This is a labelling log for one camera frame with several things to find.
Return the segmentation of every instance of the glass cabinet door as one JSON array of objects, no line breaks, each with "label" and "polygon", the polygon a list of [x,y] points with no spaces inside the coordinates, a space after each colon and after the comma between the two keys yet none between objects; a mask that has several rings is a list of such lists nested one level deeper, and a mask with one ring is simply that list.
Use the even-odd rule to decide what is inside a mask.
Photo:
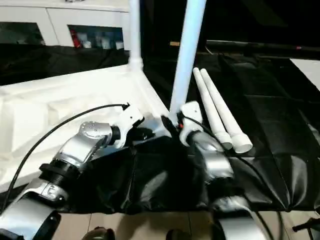
[{"label": "glass cabinet door", "polygon": [[76,48],[123,49],[121,27],[68,25]]},{"label": "glass cabinet door", "polygon": [[0,22],[0,44],[45,45],[35,22]]},{"label": "glass cabinet door", "polygon": [[44,7],[0,6],[0,44],[59,45]]}]

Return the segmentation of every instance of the white cabinet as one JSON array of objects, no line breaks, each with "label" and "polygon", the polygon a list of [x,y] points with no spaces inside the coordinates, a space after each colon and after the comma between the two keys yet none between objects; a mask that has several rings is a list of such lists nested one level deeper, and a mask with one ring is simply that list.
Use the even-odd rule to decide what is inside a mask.
[{"label": "white cabinet", "polygon": [[55,30],[45,8],[0,5],[0,23],[0,35],[2,34],[2,37],[4,37],[4,28],[8,25],[7,23],[12,23],[13,26],[10,26],[11,28],[15,27],[14,23],[17,23],[16,25],[19,25],[18,23],[29,23],[37,25],[45,45],[59,45]]},{"label": "white cabinet", "polygon": [[47,11],[61,46],[74,46],[70,26],[94,26],[120,29],[124,49],[130,49],[128,12],[62,8],[48,8]]},{"label": "white cabinet", "polygon": [[[129,0],[0,0],[0,43],[4,35],[2,29],[8,23],[16,25],[16,29],[38,31],[42,44],[48,46],[74,47],[73,38],[85,36],[94,38],[92,47],[105,48],[101,42],[107,46],[106,41],[110,41],[130,50]],[[72,37],[73,28],[80,29],[81,34],[77,32]]]}]

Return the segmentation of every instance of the shelf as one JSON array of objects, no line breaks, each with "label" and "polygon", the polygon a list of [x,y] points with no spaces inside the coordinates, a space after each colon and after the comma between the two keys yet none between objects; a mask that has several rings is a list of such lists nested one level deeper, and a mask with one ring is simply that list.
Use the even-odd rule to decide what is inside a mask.
[{"label": "shelf", "polygon": [[64,0],[0,0],[0,6],[129,12],[129,0],[84,0],[76,2],[65,2]]}]

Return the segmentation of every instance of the white styrofoam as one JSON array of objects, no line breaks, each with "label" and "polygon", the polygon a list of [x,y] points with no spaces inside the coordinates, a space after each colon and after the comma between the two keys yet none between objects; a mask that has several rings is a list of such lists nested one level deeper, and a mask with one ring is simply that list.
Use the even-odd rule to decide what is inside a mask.
[{"label": "white styrofoam", "polygon": [[[161,115],[169,112],[141,70],[128,65],[78,72],[0,87],[0,192],[32,145],[63,120],[106,104],[130,103],[145,117],[144,126],[158,136],[165,134]],[[17,186],[39,174],[59,147],[76,134],[84,121],[113,124],[121,107],[100,109],[67,123],[41,143],[20,173]],[[102,150],[102,156],[114,151]]]}]

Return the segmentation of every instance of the red object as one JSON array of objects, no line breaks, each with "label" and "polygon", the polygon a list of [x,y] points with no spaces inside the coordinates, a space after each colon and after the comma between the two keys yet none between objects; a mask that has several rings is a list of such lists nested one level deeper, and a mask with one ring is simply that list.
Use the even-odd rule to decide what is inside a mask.
[{"label": "red object", "polygon": [[70,29],[70,33],[71,33],[71,37],[72,37],[72,41],[73,41],[73,45],[76,48],[81,48],[81,42],[78,39],[77,33],[75,30]]}]

